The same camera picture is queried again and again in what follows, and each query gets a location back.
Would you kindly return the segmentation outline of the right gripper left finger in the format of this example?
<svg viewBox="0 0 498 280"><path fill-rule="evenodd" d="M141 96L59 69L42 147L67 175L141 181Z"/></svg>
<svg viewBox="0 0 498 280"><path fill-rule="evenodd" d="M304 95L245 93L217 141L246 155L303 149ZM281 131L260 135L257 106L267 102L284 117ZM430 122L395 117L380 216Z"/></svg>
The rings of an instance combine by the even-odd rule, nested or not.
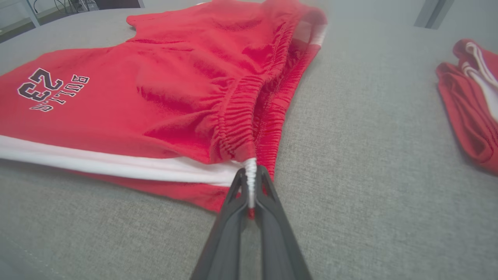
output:
<svg viewBox="0 0 498 280"><path fill-rule="evenodd" d="M210 231L192 280L238 280L240 244L248 212L248 186L245 169L235 174L223 205Z"/></svg>

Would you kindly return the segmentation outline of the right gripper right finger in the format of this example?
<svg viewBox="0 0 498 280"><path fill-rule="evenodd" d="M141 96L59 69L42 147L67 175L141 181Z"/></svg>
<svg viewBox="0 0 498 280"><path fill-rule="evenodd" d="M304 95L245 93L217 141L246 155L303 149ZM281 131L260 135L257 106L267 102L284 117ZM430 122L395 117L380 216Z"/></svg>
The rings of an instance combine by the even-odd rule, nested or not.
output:
<svg viewBox="0 0 498 280"><path fill-rule="evenodd" d="M260 227L264 280L311 280L312 276L292 231L268 170L257 166L255 218Z"/></svg>

